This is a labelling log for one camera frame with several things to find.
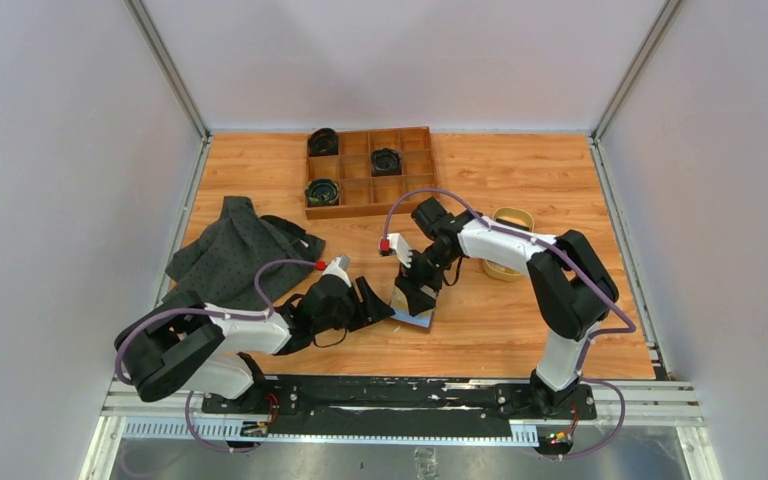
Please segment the brown leather card holder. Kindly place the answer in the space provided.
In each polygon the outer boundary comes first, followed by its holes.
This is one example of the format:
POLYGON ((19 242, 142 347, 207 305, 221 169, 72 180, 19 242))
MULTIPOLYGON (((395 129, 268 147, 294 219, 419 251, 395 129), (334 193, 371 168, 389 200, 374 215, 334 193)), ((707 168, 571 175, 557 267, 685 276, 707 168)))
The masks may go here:
POLYGON ((408 298, 398 287, 393 288, 389 306, 393 310, 393 315, 391 316, 393 320, 424 329, 429 329, 431 327, 434 309, 427 309, 417 314, 411 314, 409 311, 408 298))

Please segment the yellow oval card tray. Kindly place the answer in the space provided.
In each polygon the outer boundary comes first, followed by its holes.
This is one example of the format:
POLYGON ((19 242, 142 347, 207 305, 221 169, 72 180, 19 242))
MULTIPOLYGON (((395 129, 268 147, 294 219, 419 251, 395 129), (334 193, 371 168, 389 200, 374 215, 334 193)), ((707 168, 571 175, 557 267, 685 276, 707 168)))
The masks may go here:
MULTIPOLYGON (((501 207, 494 212, 492 219, 520 230, 528 232, 533 232, 535 230, 534 218, 530 213, 524 210, 512 207, 501 207)), ((519 272, 489 260, 482 261, 482 268, 489 277, 500 281, 515 282, 522 277, 519 272)))

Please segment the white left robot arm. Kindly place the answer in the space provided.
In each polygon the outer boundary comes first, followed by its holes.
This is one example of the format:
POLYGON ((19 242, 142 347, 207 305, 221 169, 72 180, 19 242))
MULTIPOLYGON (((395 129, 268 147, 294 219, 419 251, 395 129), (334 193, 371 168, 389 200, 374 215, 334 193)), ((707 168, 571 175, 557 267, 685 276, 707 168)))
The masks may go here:
POLYGON ((262 311, 219 307, 186 291, 119 333, 114 373, 146 403, 191 390, 253 413, 264 405, 267 389, 255 378, 250 353, 291 355, 327 330, 354 332, 394 314, 365 278, 351 280, 332 268, 305 293, 262 311))

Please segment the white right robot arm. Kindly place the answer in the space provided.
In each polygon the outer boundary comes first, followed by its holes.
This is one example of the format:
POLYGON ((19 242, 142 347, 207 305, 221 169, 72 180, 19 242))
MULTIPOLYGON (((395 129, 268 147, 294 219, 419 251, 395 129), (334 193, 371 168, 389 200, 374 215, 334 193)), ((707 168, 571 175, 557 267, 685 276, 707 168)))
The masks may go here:
POLYGON ((474 258, 526 276, 538 311, 549 329, 538 365, 530 376, 527 405, 544 417, 556 417, 571 403, 580 385, 580 368, 601 322, 617 309, 619 290, 583 233, 537 234, 496 221, 471 207, 454 215, 434 197, 411 213, 430 243, 424 250, 385 227, 381 255, 400 262, 394 281, 397 316, 411 320, 431 313, 453 264, 474 258))

